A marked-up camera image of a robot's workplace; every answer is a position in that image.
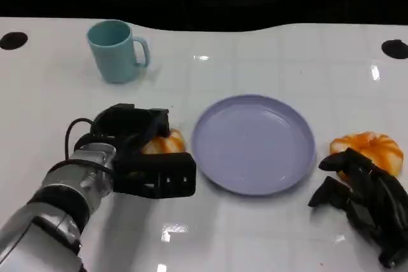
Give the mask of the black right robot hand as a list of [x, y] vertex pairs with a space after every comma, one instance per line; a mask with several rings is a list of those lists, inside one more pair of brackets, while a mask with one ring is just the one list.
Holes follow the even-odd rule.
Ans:
[[354, 229], [379, 246], [379, 262], [384, 268], [404, 263], [407, 260], [407, 192], [400, 182], [352, 148], [325, 157], [319, 168], [343, 172], [348, 182], [327, 176], [308, 206], [317, 208], [330, 204], [343, 210]]

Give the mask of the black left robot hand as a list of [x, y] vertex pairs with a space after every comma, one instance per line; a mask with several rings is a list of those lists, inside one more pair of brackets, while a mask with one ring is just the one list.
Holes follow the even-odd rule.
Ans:
[[140, 109], [120, 103], [102, 111], [91, 124], [90, 135], [113, 145], [119, 157], [139, 154], [155, 137], [170, 135], [169, 110]]

